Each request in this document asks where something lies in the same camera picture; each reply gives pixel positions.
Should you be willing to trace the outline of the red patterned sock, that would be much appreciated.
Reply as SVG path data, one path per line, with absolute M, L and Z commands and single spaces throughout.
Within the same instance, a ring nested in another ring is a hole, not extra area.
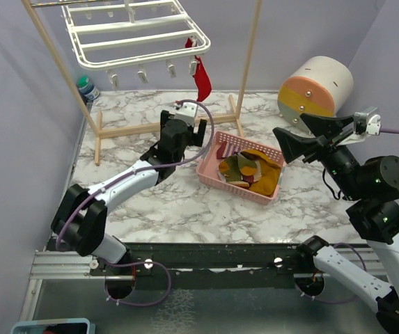
M 195 56 L 196 70 L 192 75 L 197 88 L 197 101 L 204 102 L 212 92 L 212 83 L 200 56 Z

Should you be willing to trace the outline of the maroon beige purple-striped sock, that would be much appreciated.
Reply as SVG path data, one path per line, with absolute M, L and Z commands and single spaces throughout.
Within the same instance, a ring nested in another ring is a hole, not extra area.
M 230 144 L 229 142 L 224 142 L 223 144 L 221 144 L 219 146 L 217 153 L 216 153 L 216 157 L 219 160 L 219 163 L 221 163 L 226 157 L 229 157 L 234 154 L 242 154 L 242 152 L 243 151 L 239 147 L 237 147 L 233 144 Z M 221 175 L 220 172 L 219 172 L 219 176 L 222 181 L 225 181 L 226 183 L 232 184 L 235 186 L 240 186 L 242 188 L 249 188 L 251 183 L 254 181 L 253 176 L 252 177 L 244 177 L 243 182 L 227 182 L 226 179 L 224 178 L 224 176 Z M 258 170 L 258 172 L 255 174 L 255 181 L 257 181 L 259 177 L 260 177 L 260 171 Z

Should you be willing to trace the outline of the olive striped sock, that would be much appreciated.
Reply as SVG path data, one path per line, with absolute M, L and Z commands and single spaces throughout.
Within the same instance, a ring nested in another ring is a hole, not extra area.
M 244 177 L 252 177 L 258 172 L 255 161 L 242 154 L 226 157 L 219 164 L 218 169 L 227 182 L 243 182 Z

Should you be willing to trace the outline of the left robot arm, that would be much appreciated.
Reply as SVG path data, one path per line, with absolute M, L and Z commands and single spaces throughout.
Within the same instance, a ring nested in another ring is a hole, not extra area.
M 198 105 L 184 102 L 175 113 L 160 114 L 159 140 L 127 170 L 88 188 L 68 188 L 51 224 L 56 244 L 66 243 L 80 256 L 93 255 L 120 275 L 130 266 L 129 248 L 105 231 L 107 217 L 117 206 L 156 186 L 183 164 L 189 146 L 201 147 L 207 120 L 196 126 Z

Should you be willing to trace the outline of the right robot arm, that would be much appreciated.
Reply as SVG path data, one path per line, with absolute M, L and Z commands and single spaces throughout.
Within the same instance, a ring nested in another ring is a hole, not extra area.
M 324 166 L 352 202 L 350 223 L 378 256 L 388 279 L 378 280 L 317 236 L 298 245 L 297 266 L 329 274 L 369 306 L 387 333 L 399 333 L 399 157 L 373 157 L 360 164 L 349 150 L 350 144 L 382 133 L 380 115 L 372 108 L 341 118 L 308 113 L 301 118 L 309 138 L 280 127 L 273 130 L 283 158 Z

